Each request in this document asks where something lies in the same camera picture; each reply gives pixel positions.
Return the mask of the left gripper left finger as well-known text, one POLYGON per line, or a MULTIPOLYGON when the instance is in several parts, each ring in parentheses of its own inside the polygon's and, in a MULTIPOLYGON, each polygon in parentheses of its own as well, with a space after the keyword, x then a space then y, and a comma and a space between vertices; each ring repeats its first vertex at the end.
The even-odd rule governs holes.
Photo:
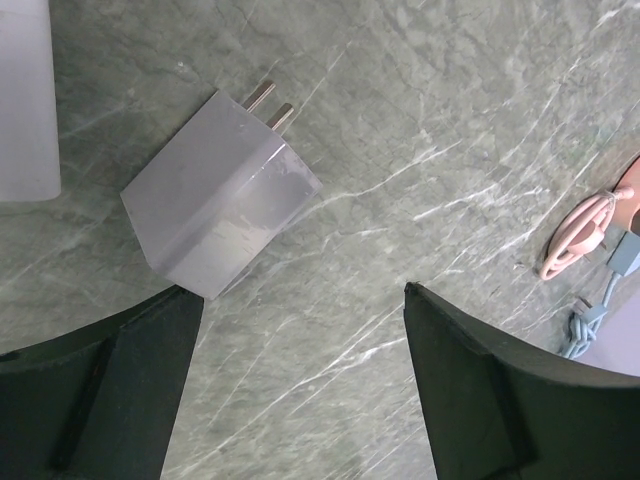
POLYGON ((173 286, 2 354, 2 478, 159 478, 203 310, 173 286))

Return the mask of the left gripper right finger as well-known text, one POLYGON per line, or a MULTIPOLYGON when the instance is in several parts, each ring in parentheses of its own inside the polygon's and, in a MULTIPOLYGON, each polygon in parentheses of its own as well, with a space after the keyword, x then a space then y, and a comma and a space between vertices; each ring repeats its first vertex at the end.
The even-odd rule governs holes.
POLYGON ((441 479, 635 479, 639 381, 571 361, 417 283, 404 322, 441 479))

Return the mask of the white square charger plug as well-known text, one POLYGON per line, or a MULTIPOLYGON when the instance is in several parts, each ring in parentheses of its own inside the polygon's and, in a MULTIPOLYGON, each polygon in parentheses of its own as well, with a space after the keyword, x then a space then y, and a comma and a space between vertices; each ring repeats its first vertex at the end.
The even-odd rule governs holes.
POLYGON ((321 183, 277 127, 254 111, 275 84, 238 103, 218 90, 124 188, 144 257, 163 278, 218 297, 284 230, 321 183))

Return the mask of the white rounded charger plug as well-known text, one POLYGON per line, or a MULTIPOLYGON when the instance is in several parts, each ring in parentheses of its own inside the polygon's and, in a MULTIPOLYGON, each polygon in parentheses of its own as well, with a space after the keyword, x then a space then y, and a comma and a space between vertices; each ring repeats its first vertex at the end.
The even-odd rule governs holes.
POLYGON ((1 3, 1 200, 61 193, 51 20, 47 1, 1 3))

